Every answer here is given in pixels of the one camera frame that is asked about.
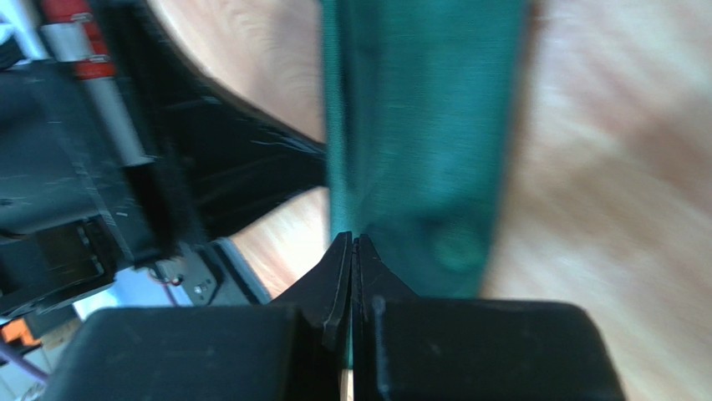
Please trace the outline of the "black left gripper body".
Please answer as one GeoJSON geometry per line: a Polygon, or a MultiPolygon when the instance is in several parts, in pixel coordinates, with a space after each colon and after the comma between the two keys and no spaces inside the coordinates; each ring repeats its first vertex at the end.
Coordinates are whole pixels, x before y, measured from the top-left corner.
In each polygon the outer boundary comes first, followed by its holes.
{"type": "Polygon", "coordinates": [[[59,1],[44,17],[66,43],[98,40],[109,72],[31,60],[1,34],[1,314],[19,317],[87,297],[123,268],[161,256],[160,196],[122,29],[143,1],[59,1]]]}

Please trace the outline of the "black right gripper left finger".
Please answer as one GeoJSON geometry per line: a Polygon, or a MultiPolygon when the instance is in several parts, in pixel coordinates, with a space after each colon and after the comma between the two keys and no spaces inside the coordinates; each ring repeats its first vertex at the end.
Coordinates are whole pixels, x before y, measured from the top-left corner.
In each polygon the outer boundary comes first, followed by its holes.
{"type": "Polygon", "coordinates": [[[266,305],[104,308],[64,350],[45,400],[338,400],[353,239],[266,305]]]}

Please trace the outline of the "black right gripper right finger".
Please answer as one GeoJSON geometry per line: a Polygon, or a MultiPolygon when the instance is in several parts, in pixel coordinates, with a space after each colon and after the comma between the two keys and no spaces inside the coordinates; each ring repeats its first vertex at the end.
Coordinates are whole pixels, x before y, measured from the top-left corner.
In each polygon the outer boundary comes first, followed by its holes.
{"type": "Polygon", "coordinates": [[[563,302],[421,297],[353,244],[357,400],[623,400],[587,312],[563,302]]]}

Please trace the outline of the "dark green cloth napkin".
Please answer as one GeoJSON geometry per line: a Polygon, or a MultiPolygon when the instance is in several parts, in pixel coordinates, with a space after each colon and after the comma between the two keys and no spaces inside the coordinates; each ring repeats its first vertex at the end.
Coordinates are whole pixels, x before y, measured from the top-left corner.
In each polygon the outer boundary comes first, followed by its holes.
{"type": "Polygon", "coordinates": [[[325,1],[330,230],[421,296],[473,298],[495,240],[526,1],[325,1]]]}

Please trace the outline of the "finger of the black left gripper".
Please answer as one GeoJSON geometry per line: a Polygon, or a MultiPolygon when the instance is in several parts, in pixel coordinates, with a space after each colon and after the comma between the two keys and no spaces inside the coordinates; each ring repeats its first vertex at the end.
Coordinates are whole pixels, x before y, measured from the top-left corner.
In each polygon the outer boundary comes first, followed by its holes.
{"type": "Polygon", "coordinates": [[[145,1],[94,1],[176,237],[211,241],[326,183],[323,145],[202,75],[145,1]]]}

